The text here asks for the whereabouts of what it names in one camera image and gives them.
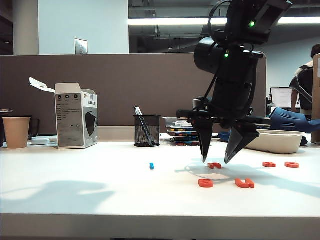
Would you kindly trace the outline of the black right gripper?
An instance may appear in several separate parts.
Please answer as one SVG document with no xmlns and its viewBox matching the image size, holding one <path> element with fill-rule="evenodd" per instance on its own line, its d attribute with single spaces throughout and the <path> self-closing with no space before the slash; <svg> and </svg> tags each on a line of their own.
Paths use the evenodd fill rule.
<svg viewBox="0 0 320 240">
<path fill-rule="evenodd" d="M 265 116 L 252 115 L 257 81 L 235 83 L 216 80 L 212 99 L 198 97 L 192 109 L 178 109 L 176 117 L 194 126 L 197 131 L 202 162 L 207 159 L 213 124 L 232 127 L 225 151 L 224 162 L 231 159 L 254 139 L 260 136 L 256 126 L 269 126 L 271 120 Z"/>
</svg>

